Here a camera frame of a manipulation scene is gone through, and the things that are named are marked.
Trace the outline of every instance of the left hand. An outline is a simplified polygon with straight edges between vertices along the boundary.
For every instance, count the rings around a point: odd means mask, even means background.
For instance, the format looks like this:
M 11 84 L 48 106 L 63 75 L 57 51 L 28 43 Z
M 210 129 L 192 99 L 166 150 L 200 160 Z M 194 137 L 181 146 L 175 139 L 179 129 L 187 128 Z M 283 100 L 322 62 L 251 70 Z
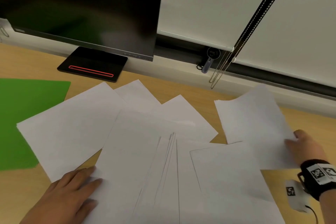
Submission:
M 97 179 L 82 187 L 95 167 L 74 170 L 53 182 L 20 224 L 80 224 L 96 207 L 88 197 L 99 187 Z

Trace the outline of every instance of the right hand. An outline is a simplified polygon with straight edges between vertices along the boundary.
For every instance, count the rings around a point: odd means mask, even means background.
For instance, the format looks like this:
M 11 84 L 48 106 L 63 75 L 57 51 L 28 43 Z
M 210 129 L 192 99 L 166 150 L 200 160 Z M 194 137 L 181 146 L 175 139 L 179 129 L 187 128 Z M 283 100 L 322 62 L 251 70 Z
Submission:
M 298 166 L 310 159 L 322 159 L 328 161 L 322 146 L 309 134 L 301 129 L 294 131 L 294 134 L 298 140 L 293 141 L 286 139 L 285 144 Z

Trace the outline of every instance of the green paper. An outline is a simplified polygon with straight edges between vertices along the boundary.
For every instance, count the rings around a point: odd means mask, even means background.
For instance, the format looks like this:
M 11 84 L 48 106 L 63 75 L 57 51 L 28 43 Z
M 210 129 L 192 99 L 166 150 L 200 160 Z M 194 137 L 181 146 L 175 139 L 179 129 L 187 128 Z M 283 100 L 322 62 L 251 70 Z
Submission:
M 36 167 L 16 124 L 63 102 L 70 82 L 0 78 L 0 170 Z

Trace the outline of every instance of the black wristband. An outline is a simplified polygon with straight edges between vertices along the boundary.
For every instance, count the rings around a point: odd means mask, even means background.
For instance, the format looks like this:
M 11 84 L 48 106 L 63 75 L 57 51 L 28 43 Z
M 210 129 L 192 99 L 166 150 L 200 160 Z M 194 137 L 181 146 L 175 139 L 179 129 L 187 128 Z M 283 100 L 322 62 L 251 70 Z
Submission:
M 302 172 L 298 174 L 306 192 L 319 201 L 323 192 L 336 189 L 336 169 L 329 162 L 310 159 L 301 164 Z

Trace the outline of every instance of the monitor stand base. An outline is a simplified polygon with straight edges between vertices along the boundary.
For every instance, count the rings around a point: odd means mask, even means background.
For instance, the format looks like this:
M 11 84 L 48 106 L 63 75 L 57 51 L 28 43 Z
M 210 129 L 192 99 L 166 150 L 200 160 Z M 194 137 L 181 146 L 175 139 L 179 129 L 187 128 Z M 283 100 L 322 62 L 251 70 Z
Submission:
M 116 82 L 127 57 L 108 52 L 78 47 L 57 68 L 58 71 Z

